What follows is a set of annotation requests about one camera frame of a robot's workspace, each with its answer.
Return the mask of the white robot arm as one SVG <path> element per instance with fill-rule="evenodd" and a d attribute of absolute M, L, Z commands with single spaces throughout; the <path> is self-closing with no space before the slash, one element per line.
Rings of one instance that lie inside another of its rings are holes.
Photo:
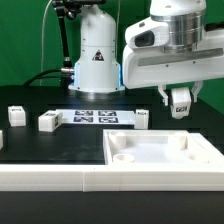
<path fill-rule="evenodd" d="M 69 88 L 86 94 L 224 77 L 224 28 L 206 30 L 205 0 L 152 0 L 150 16 L 126 29 L 115 60 L 115 21 L 94 3 L 81 7 L 81 56 Z"/>

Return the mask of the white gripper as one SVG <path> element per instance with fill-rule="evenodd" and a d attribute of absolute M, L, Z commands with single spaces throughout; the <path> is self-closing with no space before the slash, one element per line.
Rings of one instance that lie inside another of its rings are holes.
<path fill-rule="evenodd" d="M 194 82 L 193 102 L 203 87 L 203 80 L 224 77 L 224 45 L 200 45 L 192 52 L 169 54 L 158 48 L 131 49 L 123 52 L 123 84 L 129 88 L 158 86 L 163 103 L 168 106 L 166 85 Z"/>

